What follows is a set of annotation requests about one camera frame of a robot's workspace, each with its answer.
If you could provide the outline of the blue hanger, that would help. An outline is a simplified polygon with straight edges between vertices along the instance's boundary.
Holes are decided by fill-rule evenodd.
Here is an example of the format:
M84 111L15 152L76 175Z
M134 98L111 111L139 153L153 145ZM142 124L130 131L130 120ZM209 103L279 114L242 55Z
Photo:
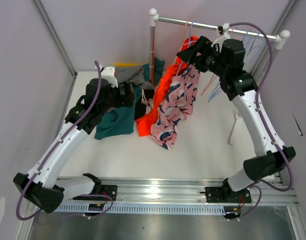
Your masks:
M189 48L191 46L191 43L193 42L191 39L192 39L192 29L193 29L193 24L196 22L196 20L194 19L192 22L191 22L191 25L189 27L189 34L188 34L188 38L187 38L187 43L186 43L186 47ZM180 70L181 70L181 67L183 66L184 62L181 61L180 64L179 64L179 67L177 69L177 72L176 72L176 76L179 75L180 73Z
M258 57L260 50L262 50L263 47L266 45L266 41L263 39L259 39L257 36L256 37L247 36L247 40L249 40L249 45L248 45L248 48L245 49L246 52L245 52L245 56L243 60L244 61L243 69L250 73L252 71L252 68L255 65L256 58ZM212 84L215 84L215 87L216 87L218 81L220 80L219 80L219 77L217 76L217 78Z
M250 40L247 40L246 34L243 37L238 37L237 39L243 42L243 46L245 49L248 48L250 44ZM208 102L211 102L213 98L215 98L219 93L221 92L221 86L220 86L220 81L217 82L215 88L213 89L212 93L210 94L208 98Z

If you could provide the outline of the black shorts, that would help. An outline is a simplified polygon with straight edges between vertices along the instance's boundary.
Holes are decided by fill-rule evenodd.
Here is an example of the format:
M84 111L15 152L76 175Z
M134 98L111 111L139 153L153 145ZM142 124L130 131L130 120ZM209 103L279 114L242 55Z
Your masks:
M135 104L134 119L137 120L149 113L154 106L153 97L155 94L154 89L141 89L140 97Z

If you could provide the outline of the grey shorts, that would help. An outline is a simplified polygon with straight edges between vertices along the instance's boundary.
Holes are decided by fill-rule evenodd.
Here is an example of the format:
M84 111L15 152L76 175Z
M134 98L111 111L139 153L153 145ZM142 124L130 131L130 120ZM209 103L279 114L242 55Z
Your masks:
M153 90L152 83L145 80L144 68L141 65L129 67L117 67L116 79L119 84L130 82L143 90Z

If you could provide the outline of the teal shorts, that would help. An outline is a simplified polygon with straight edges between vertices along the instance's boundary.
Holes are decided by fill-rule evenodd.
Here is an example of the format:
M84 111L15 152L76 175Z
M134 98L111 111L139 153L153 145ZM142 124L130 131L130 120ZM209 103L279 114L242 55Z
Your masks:
M165 61L160 60L157 57L154 58L154 91L156 85L159 83L163 75ZM144 78L147 82L149 79L149 64L141 65L144 69ZM140 98L141 88L134 85L134 102L132 107L118 107L113 108L102 117L102 122L97 125L94 138L102 140L108 137L128 135L134 132L134 121L135 121L135 105L137 100Z

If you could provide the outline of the pink patterned shorts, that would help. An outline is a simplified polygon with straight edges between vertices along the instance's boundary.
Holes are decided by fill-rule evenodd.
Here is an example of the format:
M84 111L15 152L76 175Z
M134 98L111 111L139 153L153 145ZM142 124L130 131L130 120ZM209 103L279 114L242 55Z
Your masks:
M165 99L157 107L157 121L151 126L151 137L161 147L172 150L181 121L193 114L200 72L192 65L174 76Z

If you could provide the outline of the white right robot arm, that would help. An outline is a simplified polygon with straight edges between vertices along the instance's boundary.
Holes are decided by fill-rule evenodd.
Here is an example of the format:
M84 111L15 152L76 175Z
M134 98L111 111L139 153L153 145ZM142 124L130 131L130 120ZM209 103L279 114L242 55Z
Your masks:
M223 181L221 196L227 202L240 191L290 167L294 147L279 138L263 107L254 77L244 67L245 48L237 39L225 39L221 45L201 36L196 43L176 55L200 72L219 77L220 88L240 113L253 142L255 157L245 160L235 175Z

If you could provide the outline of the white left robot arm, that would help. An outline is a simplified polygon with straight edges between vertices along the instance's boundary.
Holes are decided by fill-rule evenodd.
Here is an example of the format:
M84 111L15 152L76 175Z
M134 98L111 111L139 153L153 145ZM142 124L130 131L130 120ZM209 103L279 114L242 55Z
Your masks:
M64 200L96 200L102 193L102 181L84 173L75 180L61 184L58 176L77 147L91 134L111 108L130 107L135 100L129 82L113 86L106 79L93 78L85 94L76 102L64 119L57 137L26 174L17 173L13 182L26 199L46 213L54 212Z

